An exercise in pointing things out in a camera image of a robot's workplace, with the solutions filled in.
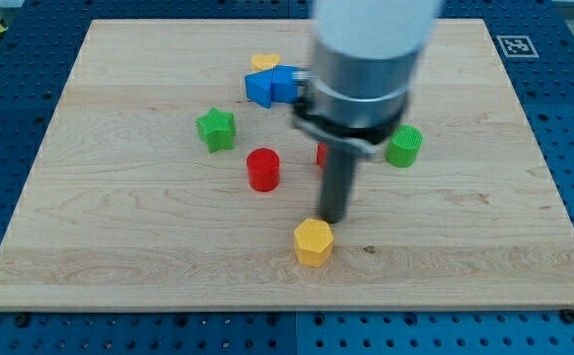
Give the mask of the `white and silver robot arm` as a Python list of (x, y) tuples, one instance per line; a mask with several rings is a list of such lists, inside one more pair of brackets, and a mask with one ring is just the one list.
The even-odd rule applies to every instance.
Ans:
[(399, 125), (442, 0), (315, 0), (294, 124), (331, 152), (370, 159)]

